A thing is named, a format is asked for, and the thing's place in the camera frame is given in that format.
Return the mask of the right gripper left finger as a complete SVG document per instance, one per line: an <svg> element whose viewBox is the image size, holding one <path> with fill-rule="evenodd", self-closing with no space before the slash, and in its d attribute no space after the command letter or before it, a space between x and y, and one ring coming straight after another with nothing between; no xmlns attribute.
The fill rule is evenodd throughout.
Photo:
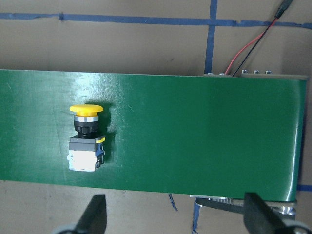
<svg viewBox="0 0 312 234"><path fill-rule="evenodd" d="M77 224L55 228L53 234L104 234L107 228L105 194L94 195Z"/></svg>

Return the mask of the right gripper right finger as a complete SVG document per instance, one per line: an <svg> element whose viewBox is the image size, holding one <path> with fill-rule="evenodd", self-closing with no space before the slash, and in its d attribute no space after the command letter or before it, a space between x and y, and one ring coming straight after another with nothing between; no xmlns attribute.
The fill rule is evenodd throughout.
<svg viewBox="0 0 312 234"><path fill-rule="evenodd" d="M250 234L310 234L302 222L282 219L256 193L245 193L243 221Z"/></svg>

